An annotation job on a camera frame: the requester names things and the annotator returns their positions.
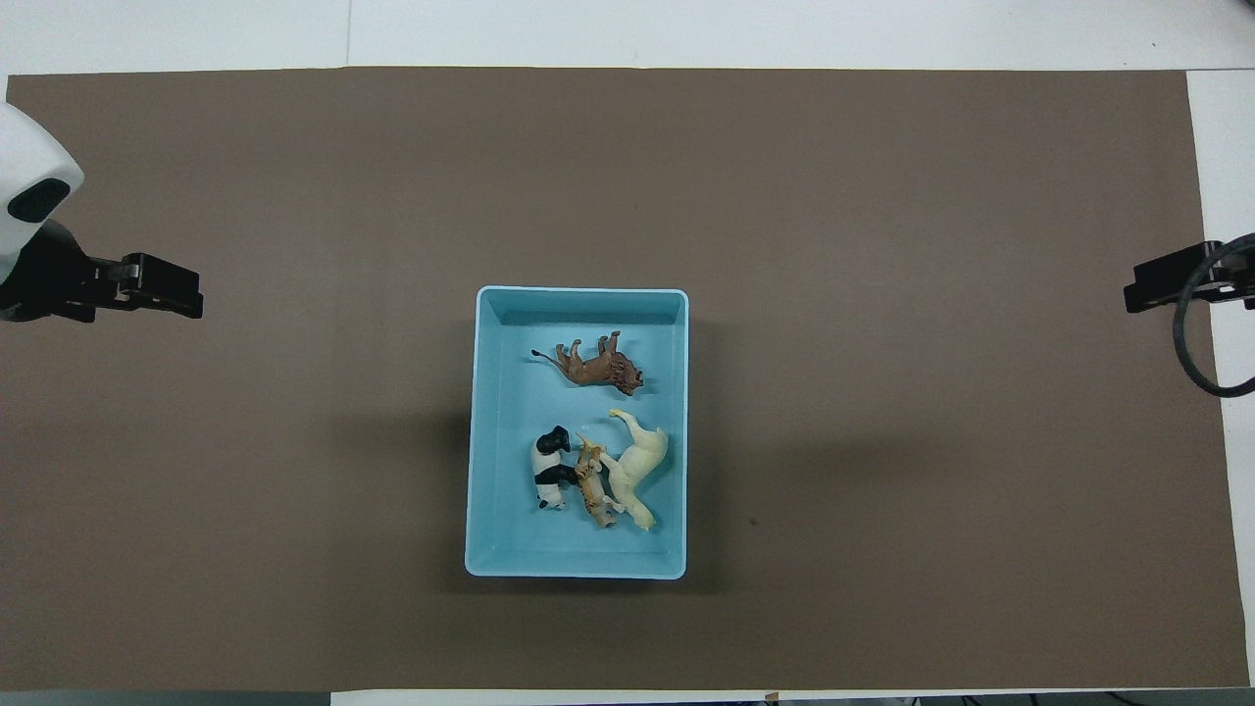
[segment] black cable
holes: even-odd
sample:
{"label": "black cable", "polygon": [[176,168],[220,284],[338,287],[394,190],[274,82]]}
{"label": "black cable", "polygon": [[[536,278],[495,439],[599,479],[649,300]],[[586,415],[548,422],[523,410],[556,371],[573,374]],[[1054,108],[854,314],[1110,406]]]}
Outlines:
{"label": "black cable", "polygon": [[1121,703],[1128,703],[1128,706],[1146,706],[1146,703],[1140,703],[1137,701],[1133,701],[1132,698],[1124,698],[1123,696],[1116,693],[1114,691],[1108,691],[1106,693],[1107,696],[1111,696],[1112,698],[1119,701]]}
{"label": "black cable", "polygon": [[1185,375],[1190,376],[1190,380],[1192,380],[1195,385],[1216,398],[1241,398],[1242,395],[1255,393],[1255,377],[1232,387],[1222,387],[1207,380],[1207,376],[1202,375],[1199,366],[1194,365],[1194,359],[1190,357],[1190,347],[1185,342],[1185,315],[1190,308],[1190,300],[1199,288],[1199,283],[1202,282],[1205,276],[1207,276],[1211,266],[1227,255],[1246,250],[1255,250],[1255,232],[1244,234],[1221,245],[1215,252],[1207,256],[1206,260],[1200,262],[1199,266],[1194,268],[1194,272],[1190,273],[1190,278],[1186,280],[1185,287],[1181,290],[1181,296],[1177,297],[1176,312],[1172,315],[1172,346],[1176,347],[1177,361],[1181,362]]}

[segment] brown tabletop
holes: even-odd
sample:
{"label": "brown tabletop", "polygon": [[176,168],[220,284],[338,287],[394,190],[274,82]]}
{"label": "brown tabletop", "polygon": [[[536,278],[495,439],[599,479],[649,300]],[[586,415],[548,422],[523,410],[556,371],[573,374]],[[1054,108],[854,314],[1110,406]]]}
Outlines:
{"label": "brown tabletop", "polygon": [[[88,253],[200,271],[206,315],[0,331],[3,688],[1246,683],[1220,408],[1121,298],[1201,238],[1181,73],[9,100],[87,172]],[[467,576],[484,283],[688,291],[683,579]]]}

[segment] animal figurine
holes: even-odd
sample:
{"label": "animal figurine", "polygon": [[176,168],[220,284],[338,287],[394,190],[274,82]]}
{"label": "animal figurine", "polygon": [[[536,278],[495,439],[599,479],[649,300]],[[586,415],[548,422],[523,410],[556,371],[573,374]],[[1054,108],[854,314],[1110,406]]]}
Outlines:
{"label": "animal figurine", "polygon": [[606,449],[595,441],[589,441],[580,433],[575,434],[584,443],[580,448],[580,460],[575,464],[575,478],[580,479],[580,493],[584,494],[584,509],[597,520],[597,527],[607,528],[619,520],[606,508],[614,508],[615,513],[622,513],[626,508],[606,495],[606,489],[601,485],[601,469],[605,468],[601,455]]}
{"label": "animal figurine", "polygon": [[590,361],[580,359],[580,344],[576,337],[571,342],[571,352],[562,351],[562,344],[557,344],[557,360],[550,359],[540,350],[532,349],[532,356],[545,359],[562,371],[566,380],[575,385],[596,385],[609,382],[619,393],[631,398],[633,391],[645,385],[641,381],[640,371],[619,351],[619,332],[611,331],[609,336],[597,339],[597,357]]}
{"label": "animal figurine", "polygon": [[610,492],[615,494],[615,500],[624,504],[636,527],[649,532],[655,524],[654,514],[636,498],[636,487],[666,456],[666,434],[661,429],[641,429],[636,418],[622,410],[611,410],[610,416],[622,420],[631,433],[631,446],[619,455],[617,461],[610,454],[601,454],[601,463],[610,469]]}
{"label": "animal figurine", "polygon": [[532,445],[532,478],[536,480],[536,499],[541,502],[541,510],[566,508],[557,484],[565,480],[574,485],[579,482],[575,469],[562,464],[558,451],[571,451],[570,435],[562,428],[553,428],[553,431],[541,435]]}

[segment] blue tray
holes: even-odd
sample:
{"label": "blue tray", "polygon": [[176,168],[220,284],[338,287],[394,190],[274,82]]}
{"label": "blue tray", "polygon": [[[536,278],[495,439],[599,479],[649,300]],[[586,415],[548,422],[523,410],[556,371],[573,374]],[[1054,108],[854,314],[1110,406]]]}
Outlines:
{"label": "blue tray", "polygon": [[[619,350],[644,374],[626,398],[609,385],[576,386],[552,364],[557,342],[580,337],[596,355],[597,337],[621,330]],[[675,579],[686,563],[689,298],[663,288],[486,286],[476,305],[471,474],[466,567],[481,577]],[[601,529],[576,487],[563,487],[565,510],[537,508],[531,445],[561,425],[571,433],[574,466],[580,433],[615,458],[631,444],[614,408],[645,429],[668,434],[666,458],[636,497],[658,524],[644,532],[631,517]]]}

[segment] white floor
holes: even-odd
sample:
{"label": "white floor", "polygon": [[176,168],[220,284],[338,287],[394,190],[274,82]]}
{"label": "white floor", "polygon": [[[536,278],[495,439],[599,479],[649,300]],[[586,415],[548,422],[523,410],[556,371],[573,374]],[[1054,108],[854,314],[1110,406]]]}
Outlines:
{"label": "white floor", "polygon": [[[1244,0],[216,0],[200,4],[8,0],[0,4],[0,94],[9,74],[380,64],[1187,69],[1206,236],[1227,241],[1255,231],[1255,198],[1250,196],[1250,184],[1255,183],[1255,71],[1250,70],[1255,68],[1255,8]],[[1255,312],[1246,312],[1239,303],[1216,306],[1212,321],[1221,382],[1232,385],[1255,375]],[[1165,345],[1168,344],[1165,331]],[[1255,396],[1225,401],[1222,410],[1247,656],[1255,667]],[[973,687],[968,693],[985,691],[976,688],[979,685]],[[1024,691],[1037,690],[1024,685]],[[889,696],[890,692],[782,692],[787,698],[821,695]],[[521,705],[763,696],[758,691],[481,691],[461,696],[374,691],[336,695],[333,701],[370,706]]]}

